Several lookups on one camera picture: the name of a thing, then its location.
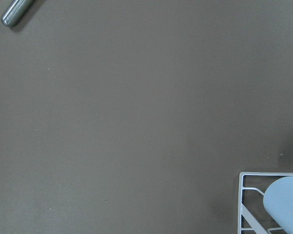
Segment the light blue cup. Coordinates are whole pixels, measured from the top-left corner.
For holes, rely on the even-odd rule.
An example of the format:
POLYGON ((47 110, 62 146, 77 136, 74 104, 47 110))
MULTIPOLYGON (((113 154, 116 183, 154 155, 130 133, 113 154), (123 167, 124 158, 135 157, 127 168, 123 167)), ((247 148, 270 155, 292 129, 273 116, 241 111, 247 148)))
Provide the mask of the light blue cup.
POLYGON ((288 234, 293 234, 293 176, 280 178, 265 191, 263 205, 288 234))

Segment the silver marker pen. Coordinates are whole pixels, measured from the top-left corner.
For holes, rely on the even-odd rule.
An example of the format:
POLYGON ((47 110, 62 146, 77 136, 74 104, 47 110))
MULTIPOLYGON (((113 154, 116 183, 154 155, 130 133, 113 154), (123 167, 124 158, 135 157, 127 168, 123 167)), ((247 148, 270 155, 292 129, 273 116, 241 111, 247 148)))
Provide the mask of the silver marker pen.
POLYGON ((1 16, 2 24, 16 26, 33 3, 34 0, 13 0, 1 16))

